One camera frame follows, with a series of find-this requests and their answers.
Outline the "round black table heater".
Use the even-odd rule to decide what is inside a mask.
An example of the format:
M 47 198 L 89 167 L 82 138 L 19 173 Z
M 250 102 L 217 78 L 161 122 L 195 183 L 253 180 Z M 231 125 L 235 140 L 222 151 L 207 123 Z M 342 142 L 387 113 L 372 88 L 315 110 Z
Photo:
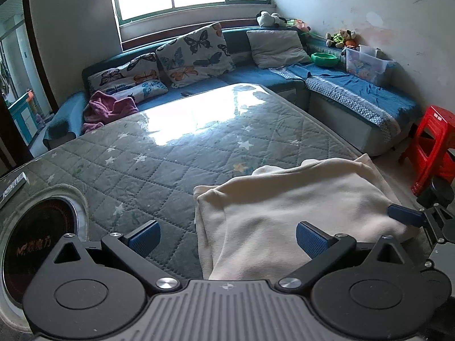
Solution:
M 76 229 L 76 211 L 60 197 L 41 200 L 19 217 L 7 237 L 2 264 L 6 292 L 15 305 L 22 305 L 25 290 L 55 244 Z

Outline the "grey plain pillow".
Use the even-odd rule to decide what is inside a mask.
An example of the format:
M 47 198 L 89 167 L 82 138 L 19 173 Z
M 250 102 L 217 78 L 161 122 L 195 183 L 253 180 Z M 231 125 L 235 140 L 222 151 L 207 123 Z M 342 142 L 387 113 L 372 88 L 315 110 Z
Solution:
M 251 56 L 258 68 L 279 68 L 310 63 L 299 34 L 293 30 L 249 30 Z

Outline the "butterfly pillow right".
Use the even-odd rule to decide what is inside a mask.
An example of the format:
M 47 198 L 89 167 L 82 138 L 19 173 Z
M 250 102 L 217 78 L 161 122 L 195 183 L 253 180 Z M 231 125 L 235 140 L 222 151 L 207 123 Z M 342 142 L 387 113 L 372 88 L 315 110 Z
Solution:
M 216 78 L 235 70 L 219 22 L 160 46 L 156 54 L 174 88 Z

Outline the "green bowl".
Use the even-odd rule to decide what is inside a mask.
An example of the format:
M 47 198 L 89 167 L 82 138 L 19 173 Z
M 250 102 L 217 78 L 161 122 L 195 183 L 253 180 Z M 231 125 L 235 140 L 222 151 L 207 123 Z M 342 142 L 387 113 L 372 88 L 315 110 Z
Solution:
M 311 58 L 315 65 L 322 68 L 334 68 L 339 64 L 339 56 L 327 52 L 314 52 Z

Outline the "small plush toys pile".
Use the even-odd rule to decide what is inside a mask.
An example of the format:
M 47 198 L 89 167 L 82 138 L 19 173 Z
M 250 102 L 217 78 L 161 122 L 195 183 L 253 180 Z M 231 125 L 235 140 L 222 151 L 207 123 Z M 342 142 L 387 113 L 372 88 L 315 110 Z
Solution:
M 349 49 L 357 49 L 358 42 L 356 41 L 357 34 L 353 30 L 340 29 L 335 34 L 326 33 L 325 44 L 328 47 L 336 47 L 337 49 L 343 49 L 347 47 Z

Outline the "cream white garment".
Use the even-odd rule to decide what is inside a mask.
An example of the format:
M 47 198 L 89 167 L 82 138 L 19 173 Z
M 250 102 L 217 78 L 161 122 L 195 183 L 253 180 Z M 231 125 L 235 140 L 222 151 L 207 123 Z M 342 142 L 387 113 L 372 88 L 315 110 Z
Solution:
M 368 155 L 307 159 L 298 167 L 264 165 L 250 176 L 194 188 L 204 279 L 276 282 L 309 261 L 296 241 L 301 221 L 359 242 L 417 235 L 387 215 L 399 200 Z

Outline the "white plush toy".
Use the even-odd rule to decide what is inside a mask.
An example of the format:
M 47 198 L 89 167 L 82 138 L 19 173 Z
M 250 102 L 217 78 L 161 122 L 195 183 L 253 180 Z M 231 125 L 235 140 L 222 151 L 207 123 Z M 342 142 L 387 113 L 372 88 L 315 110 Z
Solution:
M 256 20 L 261 28 L 280 28 L 287 26 L 287 20 L 278 13 L 261 11 L 256 15 Z

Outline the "patterned sofa edge cover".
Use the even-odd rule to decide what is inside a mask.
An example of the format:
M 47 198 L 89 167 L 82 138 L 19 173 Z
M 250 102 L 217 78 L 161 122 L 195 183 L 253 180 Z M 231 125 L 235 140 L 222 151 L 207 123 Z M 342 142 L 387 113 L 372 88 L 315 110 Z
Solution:
M 305 80 L 305 85 L 311 91 L 317 92 L 325 96 L 325 98 L 337 102 L 339 105 L 343 105 L 377 126 L 386 141 L 391 141 L 402 131 L 398 122 L 387 111 L 363 99 L 360 95 L 354 94 L 351 90 L 328 81 L 328 79 L 312 76 Z

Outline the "grey quilted star table cover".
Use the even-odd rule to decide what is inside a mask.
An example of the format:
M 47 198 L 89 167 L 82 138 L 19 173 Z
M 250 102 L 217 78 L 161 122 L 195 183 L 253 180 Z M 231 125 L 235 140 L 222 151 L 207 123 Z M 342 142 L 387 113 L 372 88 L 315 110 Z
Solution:
M 1 178 L 25 174 L 1 208 L 1 247 L 36 202 L 73 202 L 81 240 L 161 228 L 149 261 L 179 280 L 200 279 L 193 191 L 248 176 L 263 165 L 356 159 L 341 136 L 274 92 L 236 84 L 135 113 L 67 142 Z

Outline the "blue corner sofa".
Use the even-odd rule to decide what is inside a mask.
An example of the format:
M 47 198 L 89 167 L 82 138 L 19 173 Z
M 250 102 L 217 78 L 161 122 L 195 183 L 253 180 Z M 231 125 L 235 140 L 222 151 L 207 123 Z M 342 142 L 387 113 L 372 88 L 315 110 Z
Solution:
M 336 53 L 342 59 L 340 66 L 336 69 L 319 68 L 317 65 L 309 63 L 305 65 L 293 65 L 291 68 L 286 69 L 258 68 L 251 57 L 251 47 L 246 34 L 250 29 L 264 30 L 252 26 L 223 30 L 227 48 L 234 61 L 235 70 L 216 78 L 205 79 L 180 89 L 173 89 L 170 79 L 167 78 L 163 67 L 158 62 L 157 65 L 161 71 L 160 78 L 162 83 L 167 87 L 168 92 L 139 103 L 137 105 L 138 110 L 143 111 L 167 102 L 183 99 L 184 97 L 181 95 L 181 92 L 191 92 L 196 95 L 241 82 L 254 83 L 272 90 L 287 101 L 298 106 L 335 131 L 339 136 L 356 147 L 357 150 L 367 152 L 371 156 L 382 155 L 405 139 L 409 131 L 413 129 L 413 125 L 415 126 L 414 123 L 423 115 L 420 105 L 411 96 L 402 93 L 398 89 L 394 89 L 393 87 L 384 89 L 374 86 L 368 81 L 343 72 L 340 68 L 341 64 L 345 63 L 344 58 L 339 56 L 339 50 L 337 52 L 334 49 L 323 49 L 315 41 L 306 43 L 302 33 L 301 35 L 299 34 L 299 38 L 301 39 L 303 49 L 308 54 L 317 51 Z M 89 76 L 108 68 L 126 64 L 139 55 L 156 52 L 160 46 L 173 40 L 162 40 L 137 49 L 131 49 L 85 68 L 82 71 L 82 81 L 85 88 L 68 97 L 68 100 L 60 106 L 58 112 L 54 115 L 43 138 L 43 144 L 46 148 L 49 150 L 54 149 L 65 142 L 81 136 L 83 124 L 82 113 L 91 95 L 88 84 Z M 391 141 L 386 141 L 377 126 L 366 121 L 343 105 L 339 105 L 337 102 L 308 89 L 305 85 L 305 80 L 312 76 L 328 79 L 328 81 L 349 89 L 354 94 L 360 95 L 363 99 L 379 106 L 392 115 L 400 125 L 402 131 L 398 136 L 392 138 Z

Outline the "blue cabinet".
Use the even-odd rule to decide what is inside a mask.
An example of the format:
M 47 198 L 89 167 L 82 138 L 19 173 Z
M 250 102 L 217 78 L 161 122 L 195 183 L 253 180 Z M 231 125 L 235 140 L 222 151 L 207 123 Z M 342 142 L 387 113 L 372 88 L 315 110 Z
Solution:
M 34 104 L 34 93 L 31 89 L 9 105 L 9 112 L 18 131 L 27 146 L 37 136 L 42 127 L 38 122 L 38 111 Z

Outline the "butterfly pillow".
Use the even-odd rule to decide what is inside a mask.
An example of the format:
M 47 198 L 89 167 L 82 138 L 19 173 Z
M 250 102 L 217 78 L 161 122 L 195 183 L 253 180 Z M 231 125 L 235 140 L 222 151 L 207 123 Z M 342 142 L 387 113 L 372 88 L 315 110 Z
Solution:
M 136 104 L 168 92 L 160 80 L 154 52 L 139 55 L 128 63 L 105 69 L 88 77 L 90 94 L 101 91 L 116 100 L 133 98 Z
M 174 88 L 216 78 L 235 70 L 219 22 L 160 46 L 156 54 Z

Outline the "red plastic stool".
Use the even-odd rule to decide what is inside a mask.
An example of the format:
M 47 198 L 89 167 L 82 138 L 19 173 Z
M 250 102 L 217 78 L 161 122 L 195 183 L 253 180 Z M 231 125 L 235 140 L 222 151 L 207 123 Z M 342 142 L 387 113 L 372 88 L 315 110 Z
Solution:
M 425 112 L 414 137 L 398 162 L 408 159 L 415 179 L 411 191 L 418 196 L 430 184 L 432 177 L 442 177 L 449 184 L 454 180 L 454 113 L 431 105 Z

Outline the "grey remote control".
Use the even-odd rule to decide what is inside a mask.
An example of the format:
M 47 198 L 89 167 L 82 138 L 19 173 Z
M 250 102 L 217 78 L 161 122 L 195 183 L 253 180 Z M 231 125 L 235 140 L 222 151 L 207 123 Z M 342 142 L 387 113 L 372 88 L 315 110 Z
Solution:
M 25 185 L 25 183 L 28 183 L 28 178 L 24 172 L 21 172 L 2 193 L 0 208 L 2 208 L 12 198 L 12 196 Z

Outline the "butterfly pillow left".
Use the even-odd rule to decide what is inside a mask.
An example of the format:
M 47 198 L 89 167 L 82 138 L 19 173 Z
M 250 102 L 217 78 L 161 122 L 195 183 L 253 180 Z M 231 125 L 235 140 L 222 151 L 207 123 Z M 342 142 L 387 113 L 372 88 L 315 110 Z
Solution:
M 160 80 L 154 52 L 139 55 L 128 63 L 105 69 L 88 77 L 90 94 L 101 91 L 116 100 L 133 98 L 136 104 L 168 92 Z

